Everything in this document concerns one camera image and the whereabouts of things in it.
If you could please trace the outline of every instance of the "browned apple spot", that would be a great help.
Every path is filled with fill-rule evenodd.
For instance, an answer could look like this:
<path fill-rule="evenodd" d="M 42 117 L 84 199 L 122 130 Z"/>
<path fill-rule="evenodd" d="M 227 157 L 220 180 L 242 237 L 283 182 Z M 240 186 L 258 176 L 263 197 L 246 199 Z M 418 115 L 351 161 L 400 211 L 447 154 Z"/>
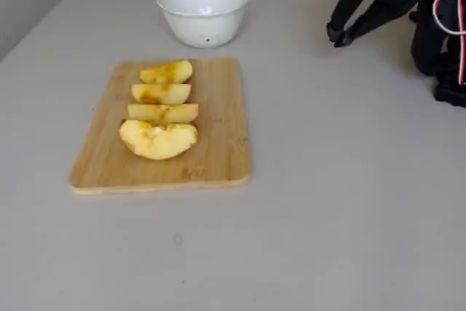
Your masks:
<path fill-rule="evenodd" d="M 168 63 L 166 66 L 163 67 L 163 75 L 165 76 L 165 83 L 170 84 L 173 82 L 175 78 L 175 71 L 178 66 L 178 63 L 172 62 Z"/>
<path fill-rule="evenodd" d="M 139 100 L 141 103 L 160 103 L 160 99 L 152 96 L 148 91 L 144 91 Z"/>

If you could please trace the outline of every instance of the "apple flesh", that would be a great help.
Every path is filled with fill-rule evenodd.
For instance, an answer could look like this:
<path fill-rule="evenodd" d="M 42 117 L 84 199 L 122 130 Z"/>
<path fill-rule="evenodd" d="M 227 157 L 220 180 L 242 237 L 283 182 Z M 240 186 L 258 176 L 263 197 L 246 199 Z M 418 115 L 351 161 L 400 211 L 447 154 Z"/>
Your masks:
<path fill-rule="evenodd" d="M 133 84 L 131 92 L 139 103 L 181 105 L 191 93 L 190 84 Z"/>
<path fill-rule="evenodd" d="M 167 160 L 190 149 L 197 142 L 197 130 L 188 124 L 153 127 L 149 122 L 127 120 L 119 136 L 134 154 L 150 160 Z"/>
<path fill-rule="evenodd" d="M 168 105 L 129 105 L 128 115 L 130 119 L 142 119 L 153 122 L 156 125 L 168 125 L 172 123 L 189 124 L 197 118 L 199 105 L 186 104 L 177 106 Z"/>
<path fill-rule="evenodd" d="M 191 77 L 192 71 L 192 64 L 183 60 L 143 69 L 139 78 L 147 84 L 180 84 Z"/>

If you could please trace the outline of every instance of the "bowl rim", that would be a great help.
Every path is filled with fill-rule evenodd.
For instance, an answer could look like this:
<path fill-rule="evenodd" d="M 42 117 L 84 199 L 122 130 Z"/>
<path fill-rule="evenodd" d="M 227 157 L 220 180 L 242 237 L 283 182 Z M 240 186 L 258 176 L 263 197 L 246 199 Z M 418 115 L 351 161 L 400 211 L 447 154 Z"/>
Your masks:
<path fill-rule="evenodd" d="M 182 12 L 182 11 L 172 11 L 172 10 L 169 10 L 167 9 L 163 4 L 162 4 L 162 0 L 157 0 L 157 4 L 159 5 L 159 7 L 161 9 L 163 9 L 164 11 L 172 14 L 172 15 L 177 15 L 177 16 L 183 16 L 183 17 L 215 17 L 215 16 L 224 16 L 224 15 L 228 15 L 228 14 L 231 14 L 232 12 L 235 12 L 239 9 L 242 9 L 243 7 L 246 6 L 246 4 L 249 2 L 249 0 L 244 0 L 244 2 L 239 5 L 238 7 L 235 7 L 235 8 L 232 8 L 231 10 L 228 10 L 228 11 L 224 11 L 224 12 L 213 12 L 213 13 L 210 13 L 210 14 L 199 14 L 199 13 L 194 13 L 194 12 Z"/>

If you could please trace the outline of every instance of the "cutting board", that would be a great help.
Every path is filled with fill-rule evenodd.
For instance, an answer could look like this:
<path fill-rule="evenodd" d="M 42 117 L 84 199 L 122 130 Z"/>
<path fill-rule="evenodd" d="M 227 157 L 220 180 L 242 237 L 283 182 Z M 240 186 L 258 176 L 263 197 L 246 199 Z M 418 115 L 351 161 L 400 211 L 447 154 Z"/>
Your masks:
<path fill-rule="evenodd" d="M 103 97 L 69 176 L 80 194 L 205 188 L 245 183 L 250 154 L 238 62 L 232 58 L 190 60 L 187 103 L 198 103 L 194 121 L 198 142 L 171 160 L 146 160 L 132 154 L 119 139 L 119 126 L 134 103 L 132 83 L 142 68 L 168 60 L 124 62 L 111 74 Z"/>

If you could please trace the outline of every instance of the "red wire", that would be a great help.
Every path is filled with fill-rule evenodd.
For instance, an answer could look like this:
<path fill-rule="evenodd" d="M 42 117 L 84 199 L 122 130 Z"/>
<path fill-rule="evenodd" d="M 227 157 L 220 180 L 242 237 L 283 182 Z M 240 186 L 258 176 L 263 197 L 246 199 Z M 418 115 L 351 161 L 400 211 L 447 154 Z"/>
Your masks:
<path fill-rule="evenodd" d="M 463 0 L 458 0 L 458 18 L 459 18 L 459 31 L 463 32 L 465 30 L 465 20 L 464 20 L 464 11 L 463 11 Z M 465 75 L 465 36 L 460 37 L 461 40 L 461 52 L 459 58 L 459 84 L 463 84 L 463 79 Z"/>
<path fill-rule="evenodd" d="M 437 6 L 441 0 L 435 0 L 434 2 L 434 13 L 437 13 Z M 463 0 L 458 0 L 458 22 L 459 22 L 459 32 L 465 31 L 465 19 L 464 19 L 464 8 L 463 8 Z M 459 36 L 459 40 L 461 42 L 461 50 L 459 53 L 459 75 L 458 75 L 458 82 L 460 85 L 463 84 L 464 75 L 465 75 L 465 35 L 462 34 Z"/>

